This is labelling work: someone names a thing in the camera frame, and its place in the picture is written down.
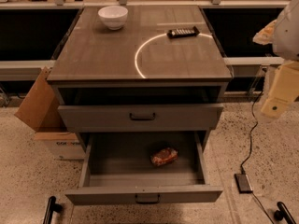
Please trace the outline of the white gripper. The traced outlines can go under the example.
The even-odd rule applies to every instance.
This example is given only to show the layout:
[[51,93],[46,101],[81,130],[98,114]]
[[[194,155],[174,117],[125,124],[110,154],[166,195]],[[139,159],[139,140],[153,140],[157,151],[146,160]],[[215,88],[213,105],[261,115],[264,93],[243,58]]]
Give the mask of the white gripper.
[[299,62],[285,61],[276,71],[261,113],[278,119],[299,96]]

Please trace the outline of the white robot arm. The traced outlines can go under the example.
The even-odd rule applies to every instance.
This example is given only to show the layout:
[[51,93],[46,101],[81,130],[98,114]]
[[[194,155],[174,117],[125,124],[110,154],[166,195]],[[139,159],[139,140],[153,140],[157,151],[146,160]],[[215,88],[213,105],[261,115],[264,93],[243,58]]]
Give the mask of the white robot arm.
[[291,0],[274,21],[253,37],[253,42],[271,44],[273,52],[284,59],[261,108],[263,115],[278,119],[299,97],[299,0]]

